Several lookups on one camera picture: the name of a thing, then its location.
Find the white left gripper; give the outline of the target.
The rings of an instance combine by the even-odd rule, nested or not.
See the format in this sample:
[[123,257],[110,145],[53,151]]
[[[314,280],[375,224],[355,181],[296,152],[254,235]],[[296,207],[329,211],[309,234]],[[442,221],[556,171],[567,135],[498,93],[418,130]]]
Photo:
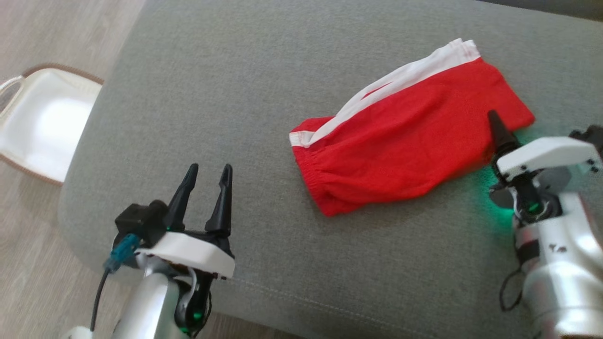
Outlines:
[[[152,248],[135,251],[138,267],[145,276],[162,273],[168,276],[188,275],[189,269],[216,274],[218,278],[230,279],[234,275],[235,260],[218,246],[199,240],[188,234],[175,233],[185,229],[184,216],[187,204],[198,175],[198,163],[192,163],[181,184],[175,191],[168,212],[163,218],[167,232]],[[217,237],[228,238],[232,232],[232,185],[233,168],[226,164],[218,186],[220,193],[212,215],[205,223],[205,232]]]

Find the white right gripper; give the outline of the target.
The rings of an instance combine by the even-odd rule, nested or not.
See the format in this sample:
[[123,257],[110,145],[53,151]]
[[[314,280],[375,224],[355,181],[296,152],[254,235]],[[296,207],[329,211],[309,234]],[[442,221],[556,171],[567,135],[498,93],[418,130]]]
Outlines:
[[495,110],[488,112],[489,130],[495,149],[495,167],[505,179],[527,172],[577,165],[581,172],[603,171],[603,158],[596,147],[571,137],[541,137],[521,146]]

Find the red white mesh shorts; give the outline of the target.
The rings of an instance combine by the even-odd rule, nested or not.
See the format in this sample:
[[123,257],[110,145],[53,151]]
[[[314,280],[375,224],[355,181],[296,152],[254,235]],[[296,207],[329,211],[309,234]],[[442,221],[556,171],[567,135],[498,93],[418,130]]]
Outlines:
[[488,113],[511,131],[536,118],[472,40],[456,39],[355,94],[334,116],[289,132],[307,189],[326,216],[427,194],[492,158]]

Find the white laundry basket brown rim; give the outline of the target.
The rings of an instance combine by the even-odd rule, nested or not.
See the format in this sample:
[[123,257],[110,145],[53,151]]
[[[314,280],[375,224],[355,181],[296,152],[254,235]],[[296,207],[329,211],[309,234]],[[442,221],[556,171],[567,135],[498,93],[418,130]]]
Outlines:
[[62,186],[104,80],[56,63],[38,64],[3,84],[17,87],[0,109],[0,161]]

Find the grey sofa seat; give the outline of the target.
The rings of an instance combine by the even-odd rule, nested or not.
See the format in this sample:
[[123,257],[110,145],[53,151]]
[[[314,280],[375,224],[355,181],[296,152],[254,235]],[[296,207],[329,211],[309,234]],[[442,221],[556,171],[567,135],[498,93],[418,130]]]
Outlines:
[[168,201],[194,162],[185,223],[202,229],[230,163],[236,270],[213,314],[315,339],[529,339],[528,311],[499,308],[517,261],[491,172],[327,218],[288,142],[458,37],[536,116],[523,140],[603,124],[603,22],[474,0],[149,0],[73,157],[63,236],[99,272],[115,217]]

